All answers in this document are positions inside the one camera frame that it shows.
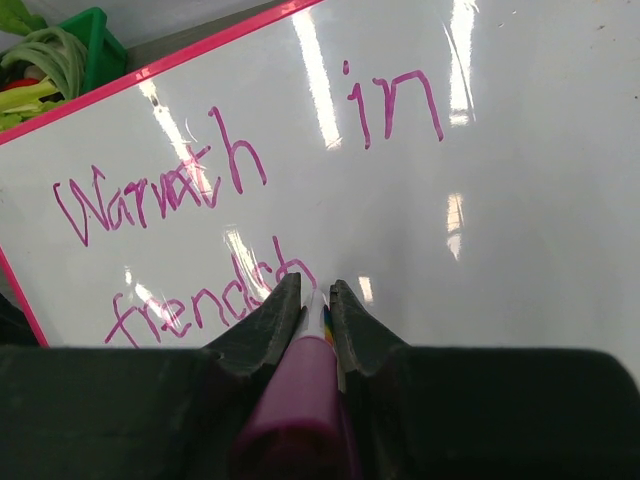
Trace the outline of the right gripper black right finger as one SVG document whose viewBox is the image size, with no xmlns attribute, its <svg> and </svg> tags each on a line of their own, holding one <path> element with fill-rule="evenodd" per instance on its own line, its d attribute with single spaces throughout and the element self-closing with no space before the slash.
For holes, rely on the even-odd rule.
<svg viewBox="0 0 640 480">
<path fill-rule="evenodd" d="M 639 390 L 590 349 L 404 342 L 344 281 L 330 290 L 367 479 L 635 479 Z"/>
</svg>

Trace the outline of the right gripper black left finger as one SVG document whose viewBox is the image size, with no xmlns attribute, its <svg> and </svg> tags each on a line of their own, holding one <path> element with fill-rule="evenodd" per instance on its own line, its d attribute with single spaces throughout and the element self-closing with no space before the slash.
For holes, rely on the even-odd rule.
<svg viewBox="0 0 640 480">
<path fill-rule="evenodd" d="M 301 310 L 301 277 L 201 348 L 47 348 L 1 325 L 5 479 L 221 477 Z"/>
</svg>

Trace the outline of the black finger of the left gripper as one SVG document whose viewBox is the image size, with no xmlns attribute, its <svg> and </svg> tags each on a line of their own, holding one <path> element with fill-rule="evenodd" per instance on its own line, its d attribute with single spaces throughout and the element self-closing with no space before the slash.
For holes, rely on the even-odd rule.
<svg viewBox="0 0 640 480">
<path fill-rule="evenodd" d="M 39 345 L 23 312 L 3 295 L 0 295 L 0 342 L 1 345 Z"/>
</svg>

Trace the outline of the white marker with pink cap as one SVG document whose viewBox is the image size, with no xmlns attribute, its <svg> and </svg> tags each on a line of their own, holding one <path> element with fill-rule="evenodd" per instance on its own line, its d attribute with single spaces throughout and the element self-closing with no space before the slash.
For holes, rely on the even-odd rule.
<svg viewBox="0 0 640 480">
<path fill-rule="evenodd" d="M 314 290 L 229 457 L 232 479 L 360 479 L 332 320 Z"/>
</svg>

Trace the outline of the pink framed whiteboard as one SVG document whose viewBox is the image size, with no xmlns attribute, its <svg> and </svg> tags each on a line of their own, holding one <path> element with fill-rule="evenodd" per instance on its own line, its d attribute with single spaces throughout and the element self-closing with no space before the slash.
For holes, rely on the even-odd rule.
<svg viewBox="0 0 640 480">
<path fill-rule="evenodd" d="M 290 1 L 1 139 L 48 345 L 200 346 L 297 272 L 411 343 L 639 357 L 639 5 Z"/>
</svg>

